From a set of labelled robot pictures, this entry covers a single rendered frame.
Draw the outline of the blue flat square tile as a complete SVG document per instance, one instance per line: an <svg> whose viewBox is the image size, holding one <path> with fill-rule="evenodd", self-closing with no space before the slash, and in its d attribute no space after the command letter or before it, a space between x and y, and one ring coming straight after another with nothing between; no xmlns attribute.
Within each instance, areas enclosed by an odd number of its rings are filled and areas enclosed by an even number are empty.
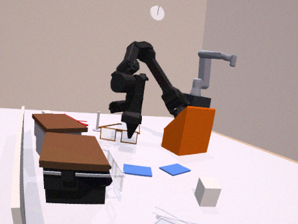
<svg viewBox="0 0 298 224"><path fill-rule="evenodd" d="M183 167L180 164L173 164L173 165L169 165L169 166L162 166L159 167L160 170L168 173L169 175L175 176L175 175L179 175L179 174L183 174L186 172L190 172L191 169L188 169L186 167Z"/></svg>
<svg viewBox="0 0 298 224"><path fill-rule="evenodd" d="M138 175L143 177L153 176L151 167L124 164L123 170L124 170L124 174L128 174L128 175Z"/></svg>

